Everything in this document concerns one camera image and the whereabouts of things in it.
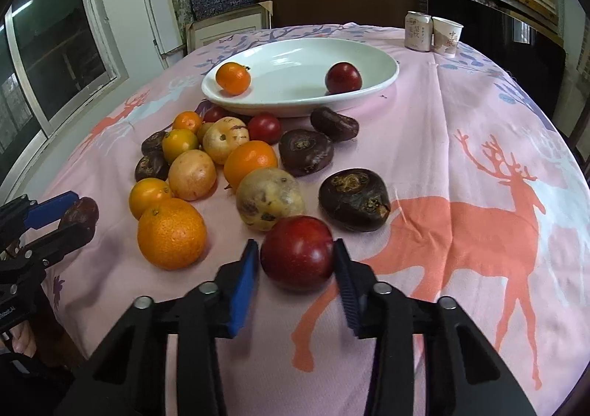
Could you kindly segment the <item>person's left hand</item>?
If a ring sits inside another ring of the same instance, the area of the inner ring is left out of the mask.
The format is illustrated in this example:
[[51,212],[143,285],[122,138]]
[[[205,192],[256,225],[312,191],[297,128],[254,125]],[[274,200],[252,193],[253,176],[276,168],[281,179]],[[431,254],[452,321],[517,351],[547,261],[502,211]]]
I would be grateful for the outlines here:
[[12,348],[15,352],[33,357],[37,345],[32,328],[28,321],[24,321],[10,329],[9,334],[12,338]]

